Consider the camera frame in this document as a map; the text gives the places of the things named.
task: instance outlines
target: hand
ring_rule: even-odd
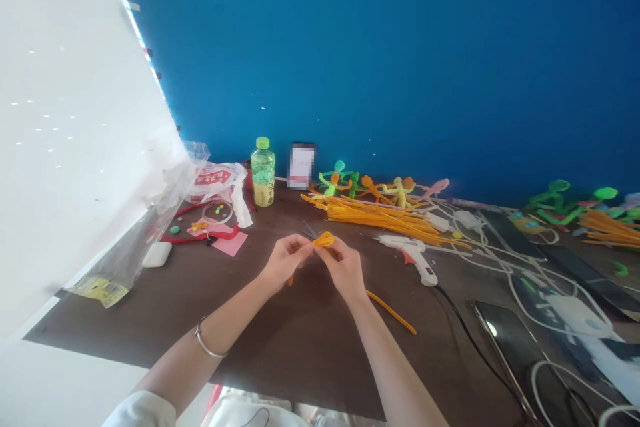
[[[311,240],[302,235],[293,234],[281,238],[275,242],[271,257],[259,277],[266,279],[279,289],[297,268],[302,267],[312,252]]]
[[[333,284],[347,305],[352,306],[354,302],[367,298],[360,252],[352,249],[336,236],[333,236],[331,247],[316,247],[315,251],[327,264]]]

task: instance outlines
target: phone screen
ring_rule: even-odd
[[[493,346],[509,371],[512,383],[527,413],[538,425],[547,423],[540,411],[531,388],[531,369],[540,360],[547,360],[538,343],[520,317],[511,309],[485,302],[475,302],[476,312],[489,332]],[[575,427],[569,409],[572,408],[579,425],[589,426],[581,408],[550,367],[544,366],[537,375],[540,401],[555,427]]]
[[[317,146],[314,143],[293,142],[289,159],[287,187],[308,190],[313,183],[313,163]]]

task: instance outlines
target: white glue gun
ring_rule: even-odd
[[[424,286],[434,287],[438,284],[438,277],[422,256],[425,244],[421,240],[392,235],[381,235],[374,238],[384,246],[401,250],[405,254],[405,263],[415,264],[420,273],[420,282]]]

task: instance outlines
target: silver bangle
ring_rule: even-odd
[[[200,327],[200,325],[202,324],[202,321],[205,319],[206,317],[202,317],[200,319],[200,322],[198,322],[198,326],[195,329],[195,336],[198,338],[198,342],[200,342],[200,346],[202,347],[202,349],[207,352],[211,357],[218,357],[218,358],[224,358],[227,355],[229,355],[228,352],[225,352],[224,354],[216,354],[215,352],[212,352],[211,350],[209,350],[209,348],[205,345],[205,343],[202,341],[202,337],[200,336],[200,332],[202,332],[202,328]]]

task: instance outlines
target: plastic bottle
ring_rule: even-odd
[[[269,150],[269,139],[258,137],[257,149],[251,154],[253,176],[253,199],[258,207],[269,207],[273,203],[275,183],[275,153]]]

